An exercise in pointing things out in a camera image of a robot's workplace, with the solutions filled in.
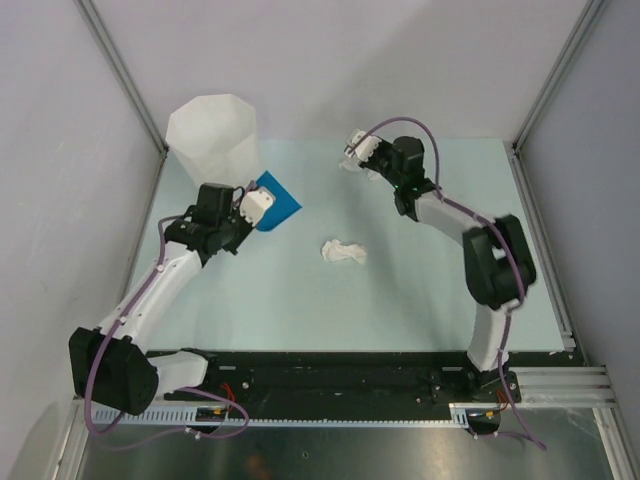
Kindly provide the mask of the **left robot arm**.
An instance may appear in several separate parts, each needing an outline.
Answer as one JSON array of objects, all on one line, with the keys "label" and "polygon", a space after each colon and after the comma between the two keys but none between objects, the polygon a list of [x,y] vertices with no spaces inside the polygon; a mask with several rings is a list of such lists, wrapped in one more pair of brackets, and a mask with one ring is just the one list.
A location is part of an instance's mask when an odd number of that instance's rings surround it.
[{"label": "left robot arm", "polygon": [[159,252],[148,272],[98,326],[79,327],[69,340],[75,392],[87,407],[139,415],[158,395],[187,388],[207,400],[219,392],[221,376],[205,354],[186,348],[150,358],[150,341],[187,284],[216,254],[236,253],[274,204],[263,187],[205,183],[183,214],[159,221]]}]

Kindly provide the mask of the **aluminium corner post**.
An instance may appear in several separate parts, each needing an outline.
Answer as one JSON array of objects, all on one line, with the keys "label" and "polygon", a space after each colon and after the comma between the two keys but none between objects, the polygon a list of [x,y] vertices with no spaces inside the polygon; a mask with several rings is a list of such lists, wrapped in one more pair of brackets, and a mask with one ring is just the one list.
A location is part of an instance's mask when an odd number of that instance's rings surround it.
[{"label": "aluminium corner post", "polygon": [[609,4],[610,1],[606,0],[589,0],[585,3],[522,126],[511,142],[516,155],[523,150],[533,130],[541,121]]},{"label": "aluminium corner post", "polygon": [[116,82],[119,84],[125,98],[140,121],[147,137],[160,156],[164,158],[168,151],[166,142],[162,138],[160,130],[152,118],[150,110],[140,93],[130,69],[126,65],[95,3],[91,0],[75,0],[74,5],[83,18],[90,34],[93,36],[107,66],[113,73]]}]

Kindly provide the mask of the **right aluminium corner post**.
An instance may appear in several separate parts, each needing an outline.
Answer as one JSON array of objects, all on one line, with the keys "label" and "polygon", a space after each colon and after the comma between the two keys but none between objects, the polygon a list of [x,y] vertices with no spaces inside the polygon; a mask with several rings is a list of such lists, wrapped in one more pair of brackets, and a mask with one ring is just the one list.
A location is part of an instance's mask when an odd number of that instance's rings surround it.
[{"label": "right aluminium corner post", "polygon": [[516,155],[523,150],[533,130],[541,121],[609,4],[610,1],[606,0],[589,0],[585,3],[522,126],[511,142]]}]

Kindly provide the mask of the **blue plastic dustpan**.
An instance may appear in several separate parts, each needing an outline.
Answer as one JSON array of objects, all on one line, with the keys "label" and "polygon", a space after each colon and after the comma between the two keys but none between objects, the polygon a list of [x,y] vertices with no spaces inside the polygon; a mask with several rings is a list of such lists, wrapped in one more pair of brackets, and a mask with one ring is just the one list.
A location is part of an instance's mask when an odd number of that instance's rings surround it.
[{"label": "blue plastic dustpan", "polygon": [[274,230],[302,208],[294,196],[269,171],[265,171],[256,180],[256,184],[268,190],[275,198],[274,204],[256,226],[259,232]]}]

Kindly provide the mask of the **white translucent tall bin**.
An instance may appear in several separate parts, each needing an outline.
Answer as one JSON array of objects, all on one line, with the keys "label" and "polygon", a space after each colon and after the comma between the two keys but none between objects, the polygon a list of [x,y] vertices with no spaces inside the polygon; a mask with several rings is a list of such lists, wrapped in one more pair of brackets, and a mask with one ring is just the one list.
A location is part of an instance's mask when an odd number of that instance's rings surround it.
[{"label": "white translucent tall bin", "polygon": [[246,186],[264,172],[256,110],[232,94],[197,96],[172,112],[165,141],[197,186]]}]

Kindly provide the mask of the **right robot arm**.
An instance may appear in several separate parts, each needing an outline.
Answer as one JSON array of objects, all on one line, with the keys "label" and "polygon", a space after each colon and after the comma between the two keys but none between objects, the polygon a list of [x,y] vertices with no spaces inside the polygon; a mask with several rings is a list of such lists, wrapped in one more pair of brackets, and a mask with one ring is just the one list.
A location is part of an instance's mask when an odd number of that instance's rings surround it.
[{"label": "right robot arm", "polygon": [[507,361],[506,317],[537,280],[520,219],[482,215],[436,189],[426,177],[421,140],[402,136],[389,143],[377,136],[355,148],[359,165],[380,174],[394,188],[398,213],[436,228],[462,247],[467,289],[476,317],[467,357],[474,366],[461,376],[463,393],[484,401],[497,389],[492,372]]}]

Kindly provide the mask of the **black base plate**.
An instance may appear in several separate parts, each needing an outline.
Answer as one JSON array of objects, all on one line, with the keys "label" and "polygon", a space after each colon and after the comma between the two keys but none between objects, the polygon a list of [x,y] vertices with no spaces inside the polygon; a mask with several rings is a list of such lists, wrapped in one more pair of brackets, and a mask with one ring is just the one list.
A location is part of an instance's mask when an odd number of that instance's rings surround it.
[{"label": "black base plate", "polygon": [[314,393],[410,393],[440,403],[494,399],[497,371],[481,373],[463,351],[203,352],[205,377],[196,387],[229,388],[241,402],[283,390]]}]

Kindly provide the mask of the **left aluminium corner post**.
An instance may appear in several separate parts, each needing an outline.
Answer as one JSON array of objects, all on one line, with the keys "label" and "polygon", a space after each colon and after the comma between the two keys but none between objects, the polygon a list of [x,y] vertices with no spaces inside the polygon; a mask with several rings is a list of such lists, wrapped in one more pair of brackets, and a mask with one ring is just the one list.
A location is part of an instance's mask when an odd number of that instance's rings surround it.
[{"label": "left aluminium corner post", "polygon": [[113,73],[116,82],[119,84],[125,98],[140,121],[147,137],[160,156],[164,158],[168,151],[166,142],[162,138],[160,130],[152,118],[150,110],[140,93],[130,69],[126,65],[95,3],[91,0],[75,0],[74,5],[83,18],[90,34],[93,36],[107,66]]}]

